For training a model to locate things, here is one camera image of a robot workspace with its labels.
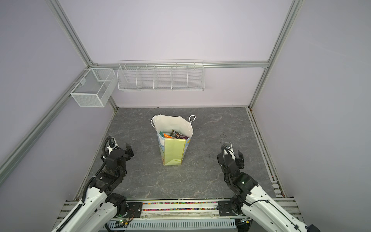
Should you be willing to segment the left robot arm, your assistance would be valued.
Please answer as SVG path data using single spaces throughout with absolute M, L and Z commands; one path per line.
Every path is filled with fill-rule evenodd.
M 109 222 L 125 217 L 131 209 L 127 198 L 114 193 L 127 174 L 126 162 L 134 156 L 126 143 L 120 148 L 114 137 L 108 136 L 102 147 L 103 164 L 84 186 L 81 200 L 53 229 L 54 232 L 110 232 Z

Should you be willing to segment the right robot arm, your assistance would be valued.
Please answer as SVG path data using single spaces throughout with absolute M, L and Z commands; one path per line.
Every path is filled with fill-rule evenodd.
M 231 143 L 221 145 L 217 161 L 224 174 L 224 181 L 234 193 L 231 211 L 257 222 L 268 232 L 319 232 L 313 224 L 306 225 L 282 208 L 259 183 L 242 172 L 243 154 L 235 155 Z

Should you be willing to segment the illustrated paper gift bag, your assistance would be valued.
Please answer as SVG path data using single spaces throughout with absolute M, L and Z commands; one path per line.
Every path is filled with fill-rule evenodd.
M 151 125 L 157 133 L 159 149 L 164 166 L 182 164 L 185 152 L 193 136 L 193 127 L 191 123 L 195 119 L 195 115 L 189 116 L 189 119 L 187 120 L 181 116 L 171 117 L 165 115 L 154 115 L 152 117 Z M 188 136 L 189 139 L 169 139 L 163 138 L 159 135 L 160 132 L 171 135 L 172 130 Z

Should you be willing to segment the purple M&M's packet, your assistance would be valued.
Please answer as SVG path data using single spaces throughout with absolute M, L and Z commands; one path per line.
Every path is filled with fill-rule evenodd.
M 170 136 L 173 137 L 173 138 L 175 138 L 175 139 L 184 139 L 184 140 L 188 140 L 189 139 L 188 136 L 183 135 L 183 134 L 181 134 L 181 133 L 179 133 L 179 132 L 177 132 L 175 130 L 172 130 Z

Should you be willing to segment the orange Fox's candy bag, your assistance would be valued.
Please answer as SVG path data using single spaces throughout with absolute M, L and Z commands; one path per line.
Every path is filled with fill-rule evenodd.
M 169 134 L 166 134 L 166 133 L 163 133 L 162 136 L 164 138 L 169 138 L 169 139 L 173 139 L 174 137 L 170 136 Z

